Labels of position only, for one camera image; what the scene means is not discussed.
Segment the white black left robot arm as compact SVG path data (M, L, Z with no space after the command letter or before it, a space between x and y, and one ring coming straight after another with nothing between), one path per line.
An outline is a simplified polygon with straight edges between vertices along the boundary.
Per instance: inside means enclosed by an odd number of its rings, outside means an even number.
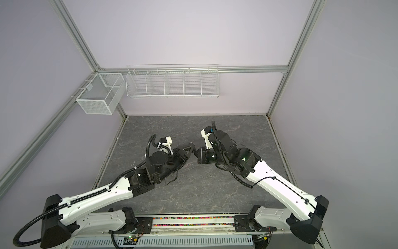
M115 202L140 196L155 188L171 174L177 174L195 147L189 142L171 148L171 138L154 143L153 134L146 146L146 158L137 166L118 175L113 182L81 195L47 198L41 215L24 225L14 236L13 245L42 249L58 246L83 229L84 216Z

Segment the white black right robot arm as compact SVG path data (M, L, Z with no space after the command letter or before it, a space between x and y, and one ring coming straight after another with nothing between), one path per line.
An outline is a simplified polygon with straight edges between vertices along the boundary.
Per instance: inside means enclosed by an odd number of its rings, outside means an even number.
M246 216L252 231L266 227L289 229L298 239L308 244L318 242L329 200L313 196L299 189L273 170L253 150L239 148L230 136L218 130L213 121L201 131L205 146L195 151L198 164L214 164L229 172L240 184L253 189L258 186L284 206L284 210L254 205Z

